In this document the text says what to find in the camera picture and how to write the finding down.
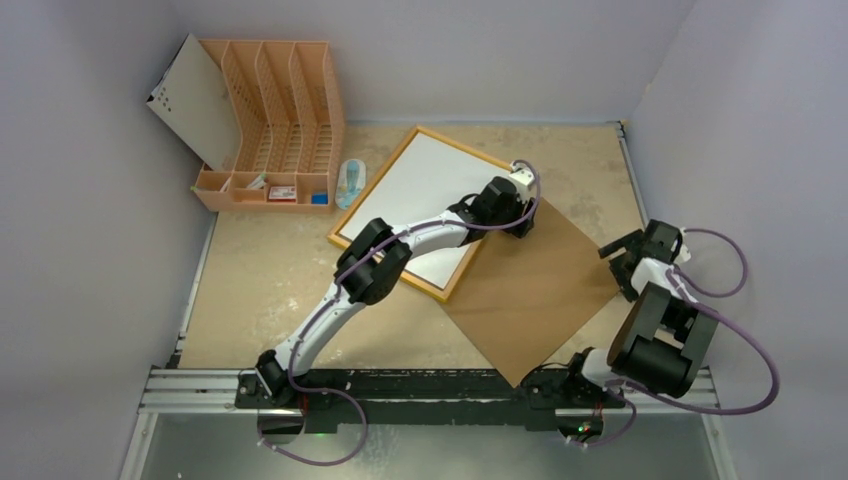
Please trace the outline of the brown frame backing board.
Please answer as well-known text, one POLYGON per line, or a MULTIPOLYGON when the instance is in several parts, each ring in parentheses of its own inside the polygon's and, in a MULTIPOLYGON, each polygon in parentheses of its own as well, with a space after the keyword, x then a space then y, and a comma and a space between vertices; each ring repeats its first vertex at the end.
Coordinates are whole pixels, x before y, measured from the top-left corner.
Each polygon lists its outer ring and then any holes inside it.
POLYGON ((526 237, 486 236, 443 308, 516 387, 551 359, 607 348, 622 326, 628 304, 597 249, 543 201, 526 237))

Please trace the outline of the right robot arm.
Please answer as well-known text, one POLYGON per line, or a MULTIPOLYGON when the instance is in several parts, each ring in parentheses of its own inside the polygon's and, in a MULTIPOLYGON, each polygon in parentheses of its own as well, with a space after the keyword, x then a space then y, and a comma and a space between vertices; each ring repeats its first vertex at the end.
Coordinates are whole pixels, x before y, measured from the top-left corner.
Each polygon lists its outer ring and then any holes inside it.
POLYGON ((675 261, 684 252, 683 232, 658 220, 598 250, 631 310, 611 345, 587 350, 580 369, 562 379, 569 404, 588 405, 614 381, 672 398, 689 391, 718 322, 695 307, 696 299, 676 278, 675 261))

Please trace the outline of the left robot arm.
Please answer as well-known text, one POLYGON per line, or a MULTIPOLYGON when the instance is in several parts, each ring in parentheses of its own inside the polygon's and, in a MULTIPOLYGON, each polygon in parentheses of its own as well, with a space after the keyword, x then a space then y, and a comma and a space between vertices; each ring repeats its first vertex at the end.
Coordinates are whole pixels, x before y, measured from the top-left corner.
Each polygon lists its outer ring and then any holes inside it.
POLYGON ((490 231, 517 238, 533 227, 540 199, 539 180, 520 162, 507 176, 494 177, 481 192, 469 194, 430 219, 406 225, 369 221, 336 262, 333 281, 301 325, 256 363, 259 395, 272 408, 297 399, 298 382, 317 355, 354 315, 384 300, 414 259, 465 247, 490 231))

